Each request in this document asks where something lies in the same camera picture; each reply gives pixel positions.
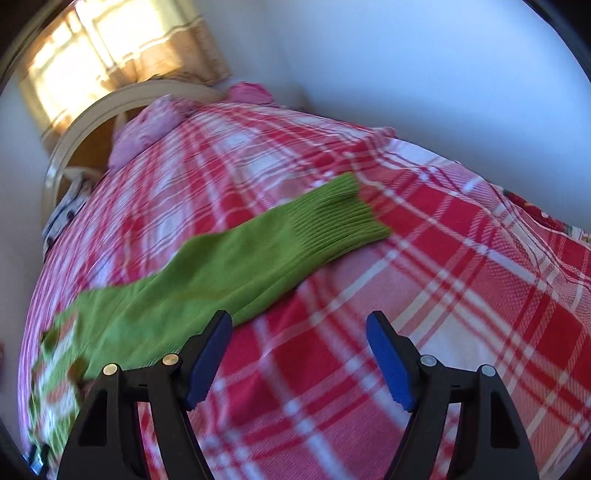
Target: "white wall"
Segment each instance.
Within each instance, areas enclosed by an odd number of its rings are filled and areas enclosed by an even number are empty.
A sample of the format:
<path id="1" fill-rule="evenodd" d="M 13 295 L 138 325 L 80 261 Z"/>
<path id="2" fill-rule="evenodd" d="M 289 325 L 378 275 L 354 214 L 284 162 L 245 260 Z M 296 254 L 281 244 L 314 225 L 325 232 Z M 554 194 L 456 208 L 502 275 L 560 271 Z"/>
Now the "white wall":
<path id="1" fill-rule="evenodd" d="M 264 84 L 275 99 L 291 107 L 305 107 L 278 38 L 261 0 L 196 0 L 220 51 L 233 73 L 222 85 L 241 80 Z"/>
<path id="2" fill-rule="evenodd" d="M 17 407 L 18 358 L 35 279 L 35 271 L 30 271 L 21 256 L 0 237 L 0 341 L 5 349 L 0 367 L 0 417 L 18 446 L 21 443 Z"/>
<path id="3" fill-rule="evenodd" d="M 0 96 L 0 416 L 17 445 L 18 357 L 41 268 L 41 189 L 48 162 L 18 86 L 9 82 Z"/>
<path id="4" fill-rule="evenodd" d="M 392 125 L 591 227 L 591 85 L 522 0 L 262 1 L 316 113 Z"/>

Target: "curtain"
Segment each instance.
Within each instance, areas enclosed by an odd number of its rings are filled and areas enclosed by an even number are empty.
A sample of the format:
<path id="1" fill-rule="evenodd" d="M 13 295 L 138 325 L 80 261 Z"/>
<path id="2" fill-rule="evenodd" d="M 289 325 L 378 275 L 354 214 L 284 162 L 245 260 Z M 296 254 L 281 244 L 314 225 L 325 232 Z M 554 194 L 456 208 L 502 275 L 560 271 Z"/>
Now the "curtain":
<path id="1" fill-rule="evenodd" d="M 117 88 L 169 76 L 212 85 L 230 74 L 193 0 L 77 0 L 36 39 L 18 75 L 51 152 Z"/>

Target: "blue gripper pad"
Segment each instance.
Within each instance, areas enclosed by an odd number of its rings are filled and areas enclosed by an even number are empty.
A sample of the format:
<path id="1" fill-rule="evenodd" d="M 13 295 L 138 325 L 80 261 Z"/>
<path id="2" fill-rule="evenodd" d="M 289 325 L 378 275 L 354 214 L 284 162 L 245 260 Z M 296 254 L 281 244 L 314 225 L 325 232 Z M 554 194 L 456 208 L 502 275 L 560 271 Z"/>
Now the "blue gripper pad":
<path id="1" fill-rule="evenodd" d="M 217 369 L 222 363 L 226 348 L 232 337 L 232 317 L 224 312 L 223 317 L 203 347 L 197 361 L 193 364 L 189 375 L 189 391 L 184 398 L 185 405 L 194 409 L 199 402 L 205 400 L 212 386 Z"/>
<path id="2" fill-rule="evenodd" d="M 384 331 L 376 316 L 376 312 L 368 316 L 366 331 L 369 346 L 378 361 L 379 369 L 382 371 L 382 376 L 392 398 L 396 403 L 400 403 L 404 410 L 413 411 L 418 399 L 413 395 L 412 375 L 388 338 L 386 331 Z"/>

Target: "pink pillow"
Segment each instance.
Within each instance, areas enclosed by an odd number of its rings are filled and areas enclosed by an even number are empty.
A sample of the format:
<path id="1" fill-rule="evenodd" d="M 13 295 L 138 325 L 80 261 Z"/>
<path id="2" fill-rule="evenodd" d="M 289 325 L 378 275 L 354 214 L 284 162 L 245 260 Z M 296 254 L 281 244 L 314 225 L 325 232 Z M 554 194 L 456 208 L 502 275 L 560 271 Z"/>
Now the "pink pillow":
<path id="1" fill-rule="evenodd" d="M 230 102 L 250 103 L 251 105 L 276 106 L 273 95 L 260 83 L 240 82 L 230 87 Z"/>
<path id="2" fill-rule="evenodd" d="M 186 98 L 165 95 L 153 101 L 131 122 L 113 134 L 109 156 L 109 173 L 117 173 L 131 160 L 164 138 L 199 109 L 199 104 Z"/>

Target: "red and white plaid blanket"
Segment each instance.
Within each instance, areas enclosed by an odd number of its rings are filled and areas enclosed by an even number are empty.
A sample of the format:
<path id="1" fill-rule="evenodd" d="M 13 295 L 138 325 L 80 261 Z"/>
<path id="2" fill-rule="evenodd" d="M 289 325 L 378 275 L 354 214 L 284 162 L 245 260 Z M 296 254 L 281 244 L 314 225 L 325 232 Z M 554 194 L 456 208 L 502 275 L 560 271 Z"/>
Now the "red and white plaid blanket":
<path id="1" fill-rule="evenodd" d="M 41 333 L 80 291 L 152 274 L 193 235 L 345 171 L 393 233 L 235 329 L 190 415 L 216 478 L 383 477 L 408 415 L 369 349 L 373 310 L 448 366 L 494 365 L 542 475 L 554 475 L 591 432 L 589 249 L 392 129 L 231 103 L 204 107 L 107 177 L 50 252 L 22 344 L 24 438 Z M 152 479 L 165 478 L 149 408 L 139 411 Z M 458 413 L 450 409 L 433 478 L 446 472 Z"/>

